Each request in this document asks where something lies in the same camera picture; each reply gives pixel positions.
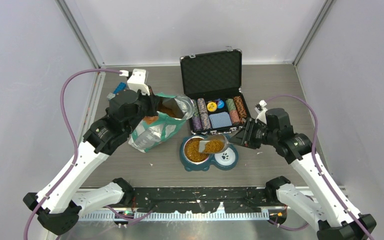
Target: pet food bag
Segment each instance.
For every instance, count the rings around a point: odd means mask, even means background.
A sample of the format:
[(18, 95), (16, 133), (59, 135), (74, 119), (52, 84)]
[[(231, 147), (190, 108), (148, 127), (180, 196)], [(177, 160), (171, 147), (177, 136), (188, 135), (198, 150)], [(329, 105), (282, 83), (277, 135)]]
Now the pet food bag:
[(161, 98), (157, 108), (157, 120), (142, 120), (128, 141), (129, 145), (143, 153), (173, 137), (186, 120), (194, 115), (194, 106), (189, 97), (163, 93), (156, 95)]

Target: yellow poker chip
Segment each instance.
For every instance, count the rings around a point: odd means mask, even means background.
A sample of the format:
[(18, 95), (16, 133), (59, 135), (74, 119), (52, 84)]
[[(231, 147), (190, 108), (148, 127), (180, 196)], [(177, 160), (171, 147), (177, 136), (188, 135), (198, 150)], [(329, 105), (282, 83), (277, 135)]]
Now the yellow poker chip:
[(207, 105), (206, 105), (206, 109), (208, 109), (208, 111), (210, 112), (215, 112), (217, 110), (217, 103), (213, 102), (213, 101), (210, 101)]

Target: white wall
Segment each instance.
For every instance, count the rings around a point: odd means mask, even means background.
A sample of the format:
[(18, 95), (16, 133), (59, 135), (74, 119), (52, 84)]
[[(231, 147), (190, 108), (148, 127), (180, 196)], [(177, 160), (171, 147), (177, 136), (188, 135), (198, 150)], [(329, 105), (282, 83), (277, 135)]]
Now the white wall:
[(325, 0), (70, 0), (106, 65), (178, 64), (242, 49), (244, 63), (291, 63)]
[[(0, 0), (0, 240), (22, 239), (31, 213), (24, 195), (42, 189), (73, 155), (60, 90), (71, 74), (91, 66), (54, 1)], [(66, 91), (75, 133), (93, 79), (79, 77)], [(35, 218), (29, 239), (41, 231)]]
[(384, 239), (384, 0), (336, 1), (298, 73), (329, 169)]

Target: ruler scale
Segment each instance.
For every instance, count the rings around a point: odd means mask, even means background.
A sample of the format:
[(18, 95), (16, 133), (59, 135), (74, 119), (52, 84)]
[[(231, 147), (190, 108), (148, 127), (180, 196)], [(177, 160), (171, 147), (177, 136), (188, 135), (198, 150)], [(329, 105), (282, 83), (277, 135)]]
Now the ruler scale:
[[(146, 213), (136, 212), (134, 218), (140, 218)], [(262, 209), (261, 212), (249, 213), (225, 213), (224, 209), (213, 213), (158, 213), (153, 212), (142, 219), (145, 222), (167, 222), (167, 221), (249, 221), (249, 220), (269, 220), (269, 211)], [(115, 218), (115, 214), (109, 210), (98, 210), (85, 215), (79, 221), (115, 221), (125, 222), (123, 219)]]

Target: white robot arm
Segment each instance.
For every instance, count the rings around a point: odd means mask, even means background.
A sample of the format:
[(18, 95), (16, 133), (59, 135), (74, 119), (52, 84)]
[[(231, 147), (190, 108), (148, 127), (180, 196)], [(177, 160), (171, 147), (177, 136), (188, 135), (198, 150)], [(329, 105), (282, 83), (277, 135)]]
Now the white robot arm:
[[(318, 203), (303, 195), (284, 176), (266, 183), (266, 196), (296, 211), (317, 231), (318, 239), (366, 239), (364, 231), (350, 213), (358, 216), (359, 223), (370, 233), (376, 221), (370, 214), (361, 214), (349, 201), (323, 166), (317, 152), (313, 158), (312, 142), (305, 134), (294, 132), (288, 113), (282, 108), (267, 110), (263, 100), (255, 109), (258, 112), (257, 119), (249, 118), (229, 142), (251, 149), (260, 148), (261, 144), (273, 146), (304, 179)], [(346, 209), (338, 199), (346, 203)]]
[[(74, 156), (61, 169), (56, 177), (41, 191), (29, 192), (23, 201), (34, 210), (38, 201), (46, 200), (36, 214), (44, 228), (56, 235), (70, 230), (84, 215), (110, 204), (128, 204), (133, 198), (133, 188), (122, 178), (114, 179), (108, 185), (76, 194), (89, 175), (124, 142), (144, 117), (157, 116), (160, 101), (150, 86), (146, 85), (147, 72), (134, 69), (133, 72), (120, 71), (120, 76), (128, 77), (129, 90), (118, 93), (109, 101), (106, 115), (92, 123), (78, 146), (78, 158)], [(67, 169), (72, 169), (53, 192), (49, 190), (62, 178)]]

